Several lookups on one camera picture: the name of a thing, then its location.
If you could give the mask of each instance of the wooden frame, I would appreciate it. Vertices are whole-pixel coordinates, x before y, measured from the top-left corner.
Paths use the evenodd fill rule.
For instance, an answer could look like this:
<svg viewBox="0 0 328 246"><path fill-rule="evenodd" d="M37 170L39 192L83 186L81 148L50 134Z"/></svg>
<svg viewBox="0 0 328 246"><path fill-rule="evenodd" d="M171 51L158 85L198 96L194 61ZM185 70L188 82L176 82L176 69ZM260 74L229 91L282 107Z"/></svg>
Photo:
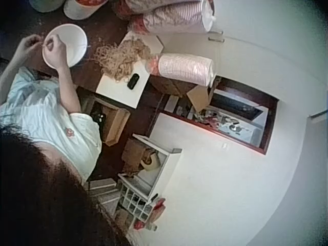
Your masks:
<svg viewBox="0 0 328 246"><path fill-rule="evenodd" d="M270 143L270 139L271 139L271 135L272 135L272 131L273 131L273 127L274 127L274 121L275 121L275 117L276 117L276 111L277 111L277 103L278 103L278 99L264 93L261 92L255 88L249 87L247 85L244 85L242 83L227 79L227 78L222 78L221 82L219 83L219 85L216 87L218 90L222 90L240 97L243 97L245 99L248 99L250 101L253 101L261 106L267 107L269 109L268 111L268 116L267 116L267 120L265 123L265 127L264 127L264 132L263 132L263 136L262 136L262 140L260 143L259 147L253 146L250 143L241 141L239 139L233 138L231 136L229 136L228 134L225 134L224 132L219 132L214 130L211 127L205 126L202 123L199 122L195 122L191 119L187 119L185 117L176 115L174 113L171 112L167 112L165 110L161 110L161 113L172 116L174 118L183 120L185 122L188 122L192 125L198 126L200 128L203 128L207 131L213 132L217 135L220 135L222 137L225 137L227 139L230 139L234 142L237 142L243 146L246 146L254 151L257 151L261 154L266 154L268 147L269 147L269 143Z"/></svg>

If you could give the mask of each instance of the white cutting board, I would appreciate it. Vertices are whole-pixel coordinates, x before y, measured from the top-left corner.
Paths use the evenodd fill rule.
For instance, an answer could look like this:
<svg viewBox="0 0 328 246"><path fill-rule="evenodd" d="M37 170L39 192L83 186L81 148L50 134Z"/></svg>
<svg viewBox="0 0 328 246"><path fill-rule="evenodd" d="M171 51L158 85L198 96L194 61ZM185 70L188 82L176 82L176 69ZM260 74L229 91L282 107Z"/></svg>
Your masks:
<svg viewBox="0 0 328 246"><path fill-rule="evenodd" d="M151 54L157 54L163 50L163 45L156 36L139 35L133 32L128 32L123 40L131 39L132 37L142 39L144 44L150 48ZM121 81L116 81L115 79L104 74L100 79L96 93L128 105L132 108L136 108L149 78L149 73L145 69L145 64L145 60L137 61L133 66L133 72L130 77L128 79L122 79ZM127 82L134 73L137 73L140 78L133 90L130 90L127 87Z"/></svg>

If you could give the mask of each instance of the cabinet handle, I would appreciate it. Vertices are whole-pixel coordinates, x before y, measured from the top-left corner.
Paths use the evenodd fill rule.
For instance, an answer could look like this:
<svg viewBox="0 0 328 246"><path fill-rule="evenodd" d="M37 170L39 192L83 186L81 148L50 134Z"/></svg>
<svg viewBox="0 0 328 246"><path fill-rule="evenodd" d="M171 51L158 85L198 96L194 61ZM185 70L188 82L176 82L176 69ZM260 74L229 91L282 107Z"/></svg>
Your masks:
<svg viewBox="0 0 328 246"><path fill-rule="evenodd" d="M208 41L214 41L214 42L218 42L218 43L224 43L225 39L214 39L214 38L210 38L208 37Z"/></svg>
<svg viewBox="0 0 328 246"><path fill-rule="evenodd" d="M223 35L223 31L222 30L221 31L218 31L218 32L210 31L208 33L214 33L214 34Z"/></svg>

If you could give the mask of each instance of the white shirt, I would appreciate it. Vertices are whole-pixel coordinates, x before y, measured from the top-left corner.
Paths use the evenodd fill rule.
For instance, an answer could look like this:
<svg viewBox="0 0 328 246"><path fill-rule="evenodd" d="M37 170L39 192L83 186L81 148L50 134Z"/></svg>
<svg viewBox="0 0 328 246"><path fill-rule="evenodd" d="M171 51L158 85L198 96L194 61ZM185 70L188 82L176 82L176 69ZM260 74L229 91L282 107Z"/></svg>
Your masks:
<svg viewBox="0 0 328 246"><path fill-rule="evenodd" d="M21 127L33 142L53 145L74 165L82 183L91 175L101 152L99 126L89 115L67 113L59 102L58 84L35 81L21 68L0 106L0 116L3 125Z"/></svg>

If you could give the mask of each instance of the window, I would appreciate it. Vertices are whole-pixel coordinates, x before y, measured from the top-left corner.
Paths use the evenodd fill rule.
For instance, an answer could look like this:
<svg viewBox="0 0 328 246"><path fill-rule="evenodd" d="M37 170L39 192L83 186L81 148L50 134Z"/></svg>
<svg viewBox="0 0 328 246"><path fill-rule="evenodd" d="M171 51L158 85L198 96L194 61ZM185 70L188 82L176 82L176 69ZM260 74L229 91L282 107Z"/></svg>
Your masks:
<svg viewBox="0 0 328 246"><path fill-rule="evenodd" d="M214 90L210 105L196 112L187 96L175 97L174 107L171 106L173 110L165 113L265 154L278 100L242 83L220 77L216 79L221 81Z"/></svg>

